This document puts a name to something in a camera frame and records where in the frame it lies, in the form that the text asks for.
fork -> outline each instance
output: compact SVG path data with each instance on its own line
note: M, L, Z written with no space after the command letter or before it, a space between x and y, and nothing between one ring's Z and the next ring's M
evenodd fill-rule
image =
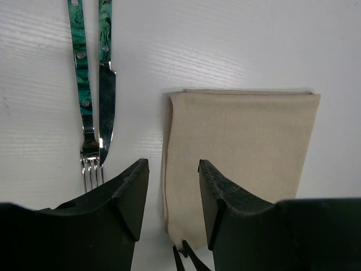
M84 190L85 192L88 192L104 183L104 175L103 166L99 166L99 144L95 139L94 133L93 103L91 101L82 0L68 0L68 8L77 76L79 106L83 122L84 142L80 150L80 162Z

knife handle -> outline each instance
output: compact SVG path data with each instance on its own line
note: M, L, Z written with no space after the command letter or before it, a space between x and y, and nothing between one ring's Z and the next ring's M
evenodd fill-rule
M68 0L80 113L84 132L93 131L93 104L89 83L88 57L82 0Z
M99 61L112 56L112 0L99 0Z

beige cloth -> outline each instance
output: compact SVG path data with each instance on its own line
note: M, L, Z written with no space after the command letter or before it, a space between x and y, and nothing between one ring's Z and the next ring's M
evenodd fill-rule
M270 202L294 198L320 95L186 90L171 94L163 159L166 230L178 248L206 245L197 167L210 160L227 178Z

green handle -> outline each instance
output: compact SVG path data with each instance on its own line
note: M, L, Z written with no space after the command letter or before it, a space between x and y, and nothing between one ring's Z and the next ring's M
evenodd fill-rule
M99 0L99 61L112 56L112 0Z
M93 104L91 102L82 0L68 0L68 8L77 75L80 113L84 117L93 114Z

cloth fold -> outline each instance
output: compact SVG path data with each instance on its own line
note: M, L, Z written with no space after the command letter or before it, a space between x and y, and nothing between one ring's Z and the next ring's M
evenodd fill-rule
M197 167L276 202L296 196L320 95L309 90L186 90L170 94L164 142L166 231L182 248L206 245Z

